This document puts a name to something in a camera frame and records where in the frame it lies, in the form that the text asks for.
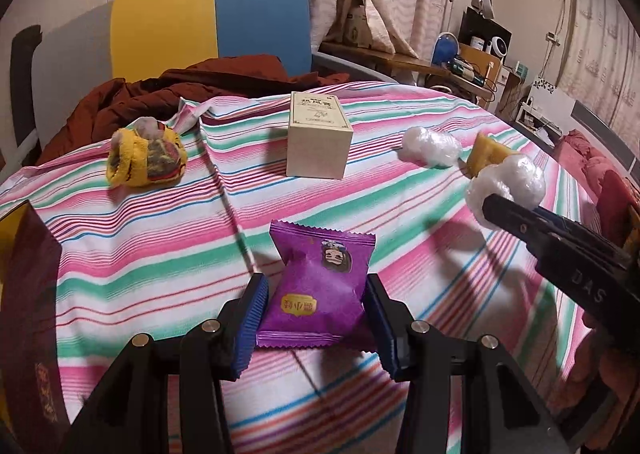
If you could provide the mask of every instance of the cardboard box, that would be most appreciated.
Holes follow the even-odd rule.
[[[292,92],[287,176],[342,179],[353,129],[336,96]]]

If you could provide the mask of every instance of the yellow sponge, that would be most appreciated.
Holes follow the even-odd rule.
[[[143,187],[182,177],[187,153],[180,137],[164,124],[158,126],[162,139],[148,140],[130,129],[118,129],[113,135],[106,172],[111,186]]]
[[[517,154],[517,152],[484,134],[478,133],[471,154],[466,160],[466,170],[471,177],[476,177],[478,172],[487,165],[502,163],[502,160],[512,154]]]

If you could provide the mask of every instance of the yellow crocheted pouch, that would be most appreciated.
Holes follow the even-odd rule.
[[[133,130],[118,129],[111,137],[106,176],[112,186],[142,187],[174,181],[184,174],[187,153],[180,137],[159,121],[153,122],[157,129],[134,125]]]

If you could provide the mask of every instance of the screw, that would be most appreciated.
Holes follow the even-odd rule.
[[[207,333],[215,333],[220,329],[220,322],[215,319],[205,320],[200,326],[202,331],[206,331]]]
[[[411,322],[411,329],[416,333],[426,333],[429,331],[429,325],[424,320],[414,320]]]
[[[493,335],[485,335],[480,339],[480,342],[482,345],[484,345],[484,347],[489,349],[495,349],[496,347],[498,347],[498,344],[500,343],[498,342],[498,339]]]
[[[131,339],[131,343],[137,348],[146,346],[149,343],[149,335],[146,335],[144,333],[138,333],[135,337]]]

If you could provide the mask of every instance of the striped tablecloth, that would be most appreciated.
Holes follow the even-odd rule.
[[[0,214],[29,198],[62,243],[56,336],[70,420],[131,336],[171,337],[215,317],[252,271],[277,282],[272,219],[375,233],[370,271],[414,316],[449,335],[496,335],[543,397],[567,373],[585,333],[580,310],[536,274],[520,241],[479,227],[458,167],[428,169],[397,150],[402,132],[422,125],[454,134],[465,159],[482,130],[544,169],[544,207],[588,224],[594,207],[575,180],[458,98],[374,82],[316,92],[336,94],[353,125],[341,181],[285,176],[289,98],[272,96],[207,102],[207,114],[183,136],[189,161],[178,185],[109,189],[102,143],[23,169],[2,186]],[[330,348],[257,350],[223,390],[238,453],[382,454],[394,451],[407,386],[392,382],[375,354]],[[459,410],[454,404],[453,452]],[[175,407],[171,418],[179,450]]]

